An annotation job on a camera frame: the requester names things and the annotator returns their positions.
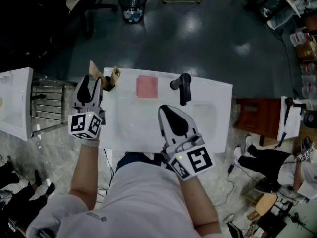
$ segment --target gray concrete floor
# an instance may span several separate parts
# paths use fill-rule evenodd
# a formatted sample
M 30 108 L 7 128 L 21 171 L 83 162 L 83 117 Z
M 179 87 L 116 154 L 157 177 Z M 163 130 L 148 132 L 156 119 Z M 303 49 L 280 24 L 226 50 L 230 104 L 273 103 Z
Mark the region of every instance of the gray concrete floor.
M 117 4 L 117 0 L 103 0 Z M 163 4 L 148 0 L 144 20 L 124 22 L 121 11 L 100 9 L 94 34 L 84 38 L 79 19 L 69 25 L 59 50 L 42 73 L 78 81 L 88 74 L 89 60 L 102 71 L 118 66 L 173 73 L 233 84 L 237 97 L 294 96 L 285 49 L 266 24 L 243 6 L 246 0 L 203 0 L 197 4 Z M 286 26 L 282 37 L 290 57 L 294 87 L 300 92 L 300 70 Z
M 72 88 L 68 88 L 65 93 L 66 115 L 69 114 L 71 110 L 70 103 L 72 93 Z M 260 173 L 248 169 L 244 169 L 243 171 L 236 166 L 228 177 L 228 168 L 234 163 L 234 148 L 240 145 L 242 149 L 244 149 L 245 138 L 248 135 L 248 133 L 244 131 L 233 128 L 234 123 L 239 117 L 239 113 L 240 107 L 233 99 L 225 152 L 214 155 L 215 168 L 199 175 L 199 179 L 207 195 L 216 206 L 224 237 L 231 237 L 228 227 L 223 221 L 223 219 L 231 213 L 235 214 L 233 223 L 242 229 L 244 234 L 246 233 L 251 223 L 248 221 L 247 215 L 253 212 L 254 208 L 251 206 L 250 201 L 242 197 L 241 194 L 246 194 L 249 198 L 258 197 L 259 193 L 253 190 L 255 183 L 248 175 L 255 180 L 259 180 L 259 178 L 262 177 Z M 32 118 L 32 124 L 34 129 L 39 129 L 53 125 L 54 122 Z M 263 149 L 257 145 L 260 136 L 253 135 L 252 137 L 254 139 L 254 145 L 256 145 L 258 149 Z M 28 141 L 23 141 L 15 136 L 0 131 L 0 142 L 1 155 L 4 162 L 7 160 L 7 156 L 10 156 L 15 168 L 23 174 L 23 176 L 20 176 L 19 184 L 11 184 L 4 189 L 12 190 L 14 193 L 17 193 L 27 185 L 28 181 L 30 183 L 34 182 L 34 170 L 38 170 L 44 184 L 32 199 L 36 199 L 44 194 L 50 182 L 56 185 L 55 195 L 67 194 L 69 192 L 71 178 L 80 150 L 80 142 L 78 139 L 68 135 L 67 127 L 42 134 Z M 293 142 L 285 141 L 279 150 L 291 152 L 292 149 Z M 115 170 L 118 161 L 124 156 L 124 152 L 117 150 L 106 151 L 109 162 Z M 111 171 L 106 155 L 103 149 L 99 149 L 98 186 L 108 188 L 110 178 Z M 234 188 L 232 187 L 233 184 L 229 183 L 227 179 L 234 183 Z M 102 200 L 102 197 L 98 196 L 97 201 Z

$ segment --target wooden cabinet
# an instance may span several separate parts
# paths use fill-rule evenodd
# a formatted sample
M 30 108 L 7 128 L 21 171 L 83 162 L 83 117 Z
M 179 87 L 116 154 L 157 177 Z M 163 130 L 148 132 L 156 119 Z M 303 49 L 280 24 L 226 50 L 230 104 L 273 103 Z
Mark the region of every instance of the wooden cabinet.
M 236 99 L 236 102 L 241 110 L 235 128 L 277 139 L 281 99 Z

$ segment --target sleeve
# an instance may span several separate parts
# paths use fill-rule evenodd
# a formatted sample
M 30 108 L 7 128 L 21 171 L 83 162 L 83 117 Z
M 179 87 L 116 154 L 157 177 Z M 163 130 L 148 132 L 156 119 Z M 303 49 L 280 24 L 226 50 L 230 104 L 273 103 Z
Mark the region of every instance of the sleeve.
M 202 238 L 223 238 L 223 234 L 210 234 L 203 236 Z
M 34 238 L 38 230 L 43 228 L 52 230 L 56 236 L 63 218 L 86 211 L 88 208 L 79 197 L 74 195 L 54 196 L 29 225 L 26 236 Z
M 317 183 L 308 183 L 304 181 L 297 193 L 309 199 L 314 199 L 317 197 Z

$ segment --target plastic bottle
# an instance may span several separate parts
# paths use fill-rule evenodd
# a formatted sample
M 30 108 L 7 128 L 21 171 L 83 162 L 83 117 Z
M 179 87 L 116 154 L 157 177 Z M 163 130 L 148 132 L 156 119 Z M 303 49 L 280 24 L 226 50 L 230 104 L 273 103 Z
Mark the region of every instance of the plastic bottle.
M 315 85 L 316 84 L 316 76 L 315 75 L 302 75 L 302 83 L 303 83 L 303 86 Z
M 313 85 L 305 85 L 302 87 L 302 94 L 305 99 L 317 99 L 317 89 Z
M 302 63 L 299 66 L 303 75 L 316 75 L 316 66 L 314 63 Z
M 291 43 L 294 47 L 300 44 L 304 44 L 307 39 L 309 39 L 309 35 L 303 32 L 296 32 L 289 36 Z

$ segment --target pink sponge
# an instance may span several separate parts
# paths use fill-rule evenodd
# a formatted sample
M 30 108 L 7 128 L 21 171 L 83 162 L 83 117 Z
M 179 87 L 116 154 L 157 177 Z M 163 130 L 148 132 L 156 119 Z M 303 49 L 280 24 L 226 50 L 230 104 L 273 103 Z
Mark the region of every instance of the pink sponge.
M 151 76 L 139 76 L 137 78 L 137 96 L 139 98 L 158 97 L 158 78 Z

